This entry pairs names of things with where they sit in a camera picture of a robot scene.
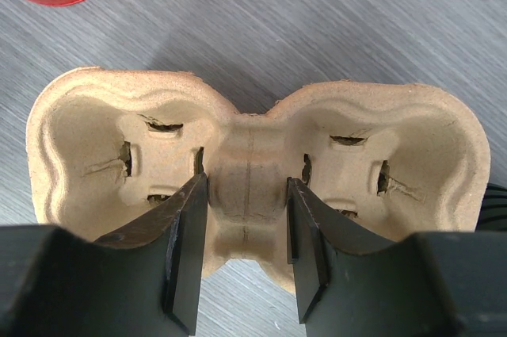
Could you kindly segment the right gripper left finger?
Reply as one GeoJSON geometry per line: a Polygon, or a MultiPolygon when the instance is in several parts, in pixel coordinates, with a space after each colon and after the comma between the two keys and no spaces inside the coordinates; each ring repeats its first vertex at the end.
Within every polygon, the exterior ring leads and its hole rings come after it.
{"type": "Polygon", "coordinates": [[[196,174],[93,242],[49,224],[2,227],[2,335],[194,335],[207,216],[196,174]]]}

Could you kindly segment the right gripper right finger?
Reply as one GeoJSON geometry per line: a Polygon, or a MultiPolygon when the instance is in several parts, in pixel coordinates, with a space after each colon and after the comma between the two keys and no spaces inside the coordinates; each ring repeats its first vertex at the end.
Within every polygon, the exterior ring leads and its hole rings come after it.
{"type": "Polygon", "coordinates": [[[503,336],[506,231],[385,239],[287,182],[288,262],[309,336],[503,336]]]}

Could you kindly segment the pulp cup carrier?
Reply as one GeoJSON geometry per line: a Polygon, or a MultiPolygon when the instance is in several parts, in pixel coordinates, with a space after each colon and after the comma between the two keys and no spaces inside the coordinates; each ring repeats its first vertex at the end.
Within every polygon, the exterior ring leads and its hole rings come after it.
{"type": "Polygon", "coordinates": [[[475,114],[420,83],[313,83],[239,112],[188,72],[84,67],[53,80],[26,124],[36,218],[95,240],[208,176],[203,275],[253,259],[293,291],[286,183],[399,241],[471,231],[490,177],[475,114]]]}

